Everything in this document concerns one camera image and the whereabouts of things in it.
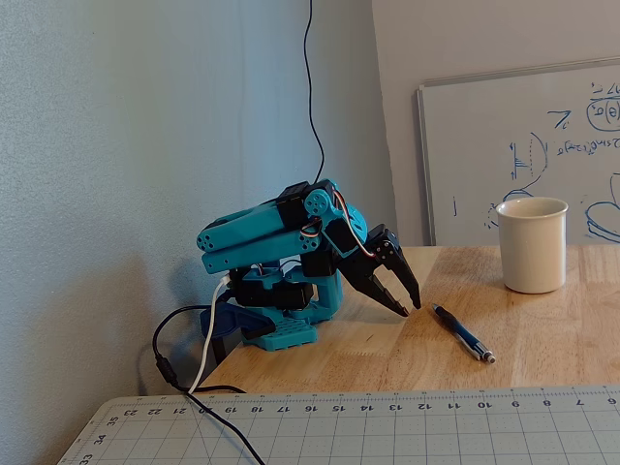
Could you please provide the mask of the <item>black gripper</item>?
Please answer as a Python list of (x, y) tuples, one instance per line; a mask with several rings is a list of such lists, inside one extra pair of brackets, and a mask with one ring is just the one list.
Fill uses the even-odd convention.
[(380, 224), (368, 233), (364, 248), (371, 254), (371, 257), (356, 249), (353, 254), (338, 263), (338, 269), (350, 285), (393, 313), (407, 318), (410, 312), (393, 297), (374, 275), (374, 271), (383, 266), (396, 275), (408, 292), (414, 307), (420, 309), (419, 283), (395, 234), (384, 224)]

